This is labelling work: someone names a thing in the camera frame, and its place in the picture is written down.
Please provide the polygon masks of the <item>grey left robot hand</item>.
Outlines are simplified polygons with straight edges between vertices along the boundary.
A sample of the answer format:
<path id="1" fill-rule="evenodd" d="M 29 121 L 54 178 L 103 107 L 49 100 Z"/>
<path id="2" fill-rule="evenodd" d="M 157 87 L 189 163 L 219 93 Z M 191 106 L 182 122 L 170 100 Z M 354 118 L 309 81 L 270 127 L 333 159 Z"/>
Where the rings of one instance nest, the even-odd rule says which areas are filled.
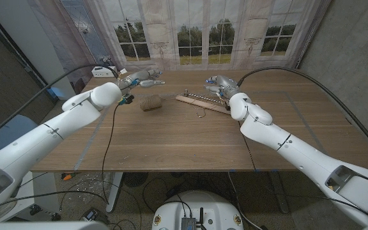
<path id="1" fill-rule="evenodd" d="M 118 86 L 122 94 L 127 94 L 136 86 L 142 88 L 150 88 L 156 85 L 164 85 L 164 80 L 157 80 L 157 77 L 162 72 L 158 70 L 141 70 L 139 72 L 132 73 L 127 77 L 120 80 Z"/>

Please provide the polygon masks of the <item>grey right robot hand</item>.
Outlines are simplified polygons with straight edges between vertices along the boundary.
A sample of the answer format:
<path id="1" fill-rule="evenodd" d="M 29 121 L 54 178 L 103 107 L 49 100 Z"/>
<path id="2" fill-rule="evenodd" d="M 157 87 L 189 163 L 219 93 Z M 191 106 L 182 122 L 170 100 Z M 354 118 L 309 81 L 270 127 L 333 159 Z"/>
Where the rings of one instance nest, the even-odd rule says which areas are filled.
<path id="1" fill-rule="evenodd" d="M 218 93 L 228 99 L 240 92 L 240 89 L 233 80 L 223 75 L 216 75 L 206 80 L 209 85 L 204 85 L 204 88 L 212 93 Z"/>

